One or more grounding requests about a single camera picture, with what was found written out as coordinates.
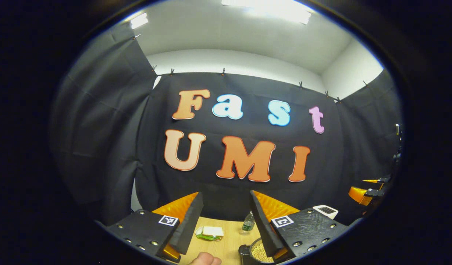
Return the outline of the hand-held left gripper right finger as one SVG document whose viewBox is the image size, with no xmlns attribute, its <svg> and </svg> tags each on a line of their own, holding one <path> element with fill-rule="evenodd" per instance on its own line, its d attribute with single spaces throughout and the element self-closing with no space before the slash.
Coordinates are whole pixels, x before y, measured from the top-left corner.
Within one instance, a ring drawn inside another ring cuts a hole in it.
<svg viewBox="0 0 452 265">
<path fill-rule="evenodd" d="M 350 229 L 317 208 L 298 210 L 257 191 L 249 192 L 249 201 L 266 255 L 275 263 L 311 255 Z"/>
</svg>

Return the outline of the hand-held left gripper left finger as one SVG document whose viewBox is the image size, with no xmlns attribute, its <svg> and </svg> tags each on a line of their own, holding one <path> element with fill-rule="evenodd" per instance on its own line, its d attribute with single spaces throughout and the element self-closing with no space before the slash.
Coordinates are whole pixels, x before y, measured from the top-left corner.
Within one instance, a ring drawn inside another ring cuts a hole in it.
<svg viewBox="0 0 452 265">
<path fill-rule="evenodd" d="M 153 211 L 132 212 L 106 230 L 143 255 L 179 263 L 188 251 L 203 206 L 203 194 L 195 192 Z"/>
</svg>

